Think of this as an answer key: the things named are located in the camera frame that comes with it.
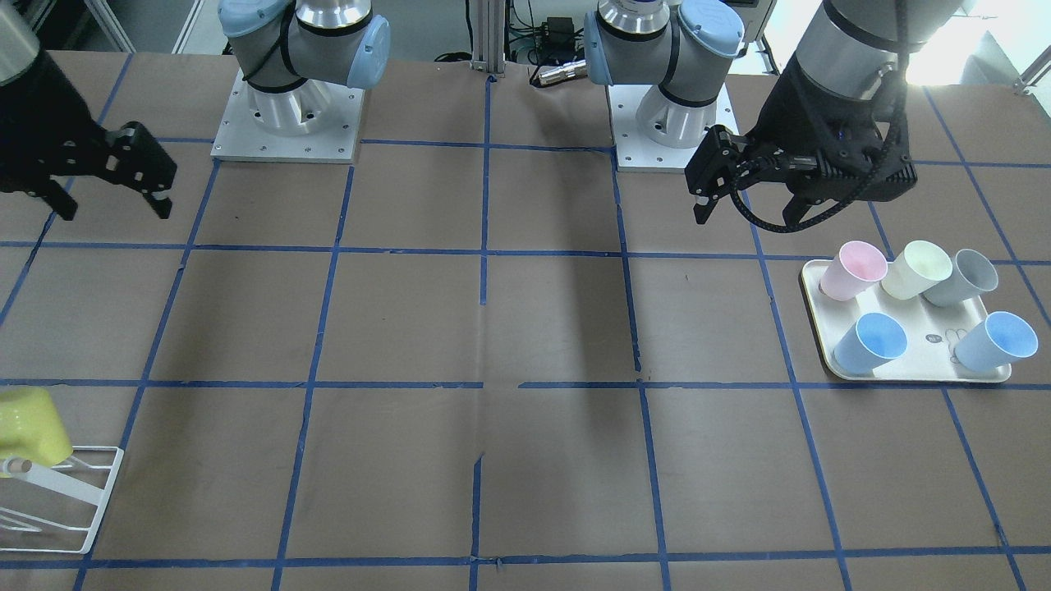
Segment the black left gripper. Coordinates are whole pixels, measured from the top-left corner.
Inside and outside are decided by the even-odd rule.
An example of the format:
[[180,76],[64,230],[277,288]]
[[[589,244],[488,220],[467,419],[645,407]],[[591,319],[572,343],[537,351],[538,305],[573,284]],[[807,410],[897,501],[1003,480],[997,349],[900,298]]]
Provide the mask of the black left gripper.
[[[741,191],[759,182],[785,181],[794,193],[782,210],[786,231],[806,231],[840,213],[871,171],[883,147],[878,124],[891,122],[903,90],[897,72],[886,78],[888,89],[878,89],[873,98],[843,98],[819,86],[792,57],[746,137],[724,125],[706,128],[686,165],[695,223],[706,224],[720,199],[729,197],[754,226],[766,226],[741,199]],[[817,167],[788,171],[789,157],[815,158]],[[833,205],[807,217],[825,200]]]

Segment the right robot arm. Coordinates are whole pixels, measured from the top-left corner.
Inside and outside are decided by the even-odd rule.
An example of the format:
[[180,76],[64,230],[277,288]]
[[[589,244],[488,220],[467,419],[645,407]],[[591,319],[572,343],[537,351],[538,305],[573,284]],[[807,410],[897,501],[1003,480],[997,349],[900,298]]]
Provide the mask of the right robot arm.
[[[304,135],[325,113],[323,84],[373,89],[389,60],[389,22],[369,1],[222,1],[218,19],[264,130]],[[173,158],[146,126],[105,130],[11,1],[2,4],[2,191],[41,199],[64,220],[76,200],[57,176],[92,176],[172,213]]]

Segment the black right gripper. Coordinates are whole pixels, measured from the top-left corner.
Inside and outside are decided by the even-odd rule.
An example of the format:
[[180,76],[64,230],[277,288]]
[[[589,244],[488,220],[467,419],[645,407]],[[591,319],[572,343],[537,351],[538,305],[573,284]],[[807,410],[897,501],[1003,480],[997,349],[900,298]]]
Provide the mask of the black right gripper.
[[177,164],[139,122],[106,131],[95,122],[46,50],[1,90],[2,191],[29,190],[64,221],[79,204],[51,176],[94,176],[139,192],[158,218],[170,218]]

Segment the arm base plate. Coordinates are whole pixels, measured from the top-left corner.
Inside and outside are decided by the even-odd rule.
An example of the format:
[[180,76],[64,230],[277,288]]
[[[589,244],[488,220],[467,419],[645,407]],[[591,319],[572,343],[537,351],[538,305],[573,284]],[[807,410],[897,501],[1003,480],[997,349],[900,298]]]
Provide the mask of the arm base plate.
[[211,154],[228,162],[352,164],[364,97],[320,80],[271,94],[236,79]]
[[726,87],[713,103],[691,108],[673,102],[657,86],[620,84],[607,87],[607,104],[623,172],[683,172],[713,125],[738,131]]

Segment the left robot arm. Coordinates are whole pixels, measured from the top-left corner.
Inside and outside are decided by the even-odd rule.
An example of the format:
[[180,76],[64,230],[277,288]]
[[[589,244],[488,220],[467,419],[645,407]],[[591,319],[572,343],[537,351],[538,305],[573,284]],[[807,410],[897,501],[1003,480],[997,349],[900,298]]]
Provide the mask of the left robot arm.
[[654,142],[693,149],[686,186],[706,224],[721,199],[776,233],[815,227],[857,201],[918,183],[907,123],[910,59],[957,1],[824,1],[755,126],[714,122],[746,24],[722,1],[600,1],[583,26],[590,81],[650,86],[638,120]]

